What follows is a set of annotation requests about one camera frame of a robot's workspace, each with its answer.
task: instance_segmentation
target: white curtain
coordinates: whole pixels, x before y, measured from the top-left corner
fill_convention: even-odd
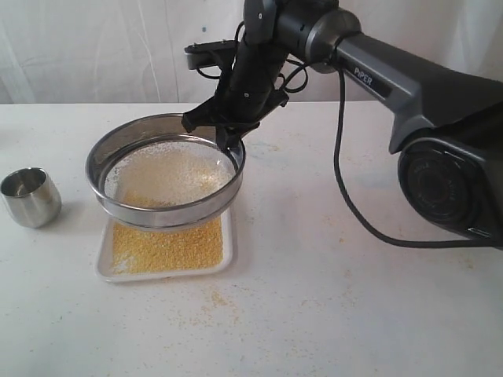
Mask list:
[[[502,0],[340,4],[367,35],[503,81]],[[0,103],[204,101],[215,82],[189,71],[183,50],[231,39],[242,9],[243,0],[0,0]],[[310,71],[292,99],[333,101],[338,88],[336,75]]]

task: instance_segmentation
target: rectangular tray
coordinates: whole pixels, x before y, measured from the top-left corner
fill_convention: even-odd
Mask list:
[[[103,232],[100,252],[98,253],[96,261],[96,274],[101,279],[110,283],[123,283],[127,281],[154,280],[175,276],[194,276],[218,273],[230,264],[233,257],[233,234],[230,209],[226,210],[220,216],[220,219],[222,222],[223,258],[218,265],[209,269],[172,270],[163,271],[161,273],[114,273],[111,266],[113,253],[113,226],[115,222],[112,218],[110,218]]]

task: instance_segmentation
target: metal cup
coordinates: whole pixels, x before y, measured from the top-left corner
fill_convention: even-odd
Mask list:
[[[38,228],[61,211],[61,196],[49,175],[38,167],[15,171],[0,184],[10,216],[19,225]]]

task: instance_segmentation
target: white powder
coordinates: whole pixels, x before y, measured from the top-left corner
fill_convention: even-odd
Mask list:
[[[105,194],[139,207],[186,204],[218,191],[235,174],[219,150],[187,141],[138,149],[108,173]]]

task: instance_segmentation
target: tabletop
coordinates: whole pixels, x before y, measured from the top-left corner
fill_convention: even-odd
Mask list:
[[[237,249],[213,276],[108,284],[107,217],[84,163],[111,129],[190,104],[0,106],[0,174],[42,167],[63,210],[24,229],[0,208],[0,375],[499,376],[503,253],[411,250],[368,234],[333,174],[337,103],[293,103],[244,143]],[[347,104],[342,169],[392,236],[447,240],[400,191],[392,114]]]

